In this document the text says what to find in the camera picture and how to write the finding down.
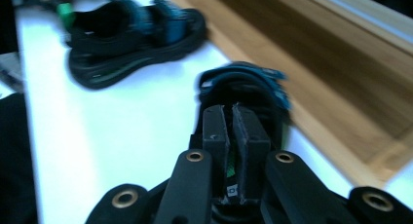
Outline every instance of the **sandal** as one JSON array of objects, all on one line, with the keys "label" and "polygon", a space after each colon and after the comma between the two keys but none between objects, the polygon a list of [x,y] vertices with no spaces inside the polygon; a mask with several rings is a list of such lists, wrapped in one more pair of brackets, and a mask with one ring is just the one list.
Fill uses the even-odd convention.
[{"label": "sandal", "polygon": [[[283,87],[278,83],[285,79],[286,76],[278,70],[244,61],[204,72],[198,84],[201,105],[192,136],[197,139],[196,135],[203,134],[203,114],[209,107],[222,105],[225,115],[232,116],[229,112],[233,111],[233,106],[241,106],[258,117],[271,140],[271,148],[282,149],[288,135],[291,108]],[[191,145],[195,145],[194,148],[199,146],[196,142],[191,142]]]},{"label": "sandal", "polygon": [[70,38],[69,71],[90,89],[109,87],[138,68],[179,60],[207,38],[206,22],[195,9],[179,9],[169,1],[138,7],[132,0],[111,0],[91,12],[59,15]]}]

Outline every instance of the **black sandal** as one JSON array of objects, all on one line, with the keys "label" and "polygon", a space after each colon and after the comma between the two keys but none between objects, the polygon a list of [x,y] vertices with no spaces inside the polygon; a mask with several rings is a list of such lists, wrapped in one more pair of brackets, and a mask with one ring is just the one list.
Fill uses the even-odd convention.
[{"label": "black sandal", "polygon": [[61,11],[72,48],[70,73],[90,89],[109,87],[138,68],[179,60],[207,37],[204,16],[165,0],[138,7],[132,0],[111,0],[85,13]]}]

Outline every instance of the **wooden shelf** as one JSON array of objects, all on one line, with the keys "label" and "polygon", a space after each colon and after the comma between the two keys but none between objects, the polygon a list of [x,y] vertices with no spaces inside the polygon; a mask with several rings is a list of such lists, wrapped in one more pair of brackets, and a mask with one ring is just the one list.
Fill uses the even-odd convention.
[{"label": "wooden shelf", "polygon": [[172,0],[231,60],[285,72],[294,124],[356,185],[413,156],[413,55],[314,0]]}]

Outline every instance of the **white surface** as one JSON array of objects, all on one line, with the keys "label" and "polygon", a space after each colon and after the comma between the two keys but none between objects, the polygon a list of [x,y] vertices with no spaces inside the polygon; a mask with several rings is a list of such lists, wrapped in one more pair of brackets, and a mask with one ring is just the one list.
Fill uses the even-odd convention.
[{"label": "white surface", "polygon": [[[90,91],[66,70],[68,48],[56,16],[21,10],[18,17],[41,222],[84,223],[111,188],[133,183],[149,190],[169,178],[197,119],[198,75],[228,59],[205,43],[180,61],[150,65]],[[352,185],[299,131],[293,130],[289,148],[347,196]]]},{"label": "white surface", "polygon": [[0,99],[15,93],[14,90],[10,89],[9,86],[7,86],[6,84],[4,84],[2,81],[0,81]]}]

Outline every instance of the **brass grommet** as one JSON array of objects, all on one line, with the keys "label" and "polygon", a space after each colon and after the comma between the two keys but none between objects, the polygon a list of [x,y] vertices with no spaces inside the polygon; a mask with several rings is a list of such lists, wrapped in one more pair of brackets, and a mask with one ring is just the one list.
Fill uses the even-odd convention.
[{"label": "brass grommet", "polygon": [[124,190],[112,199],[112,205],[117,208],[125,208],[133,205],[138,199],[138,194],[133,189]]},{"label": "brass grommet", "polygon": [[377,193],[366,192],[362,195],[362,199],[368,205],[381,211],[389,212],[394,209],[393,204],[387,198]]},{"label": "brass grommet", "polygon": [[294,157],[287,153],[278,153],[276,155],[277,160],[279,160],[282,163],[292,163],[294,162]]},{"label": "brass grommet", "polygon": [[186,159],[189,162],[197,163],[202,161],[204,158],[204,154],[201,152],[190,152],[186,155]]}]

